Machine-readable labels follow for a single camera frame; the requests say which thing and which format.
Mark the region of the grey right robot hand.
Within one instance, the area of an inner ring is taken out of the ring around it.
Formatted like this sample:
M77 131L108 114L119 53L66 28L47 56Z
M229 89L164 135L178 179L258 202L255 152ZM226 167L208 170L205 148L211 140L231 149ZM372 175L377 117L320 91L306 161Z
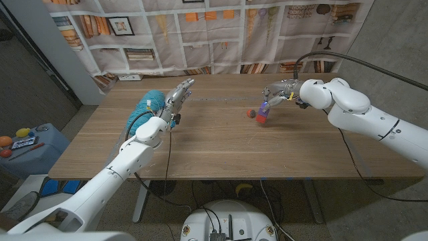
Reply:
M279 105L284 100L293 100L300 96L302 81L297 79L280 80L266 86L263 91L263 111Z

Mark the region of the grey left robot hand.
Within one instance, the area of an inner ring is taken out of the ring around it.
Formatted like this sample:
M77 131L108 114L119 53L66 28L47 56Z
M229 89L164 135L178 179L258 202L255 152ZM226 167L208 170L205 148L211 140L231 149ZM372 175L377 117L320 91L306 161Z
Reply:
M194 79L188 78L172 89L165 97L165 105L156 116L170 123L181 110L184 101L191 95L189 88L194 83Z

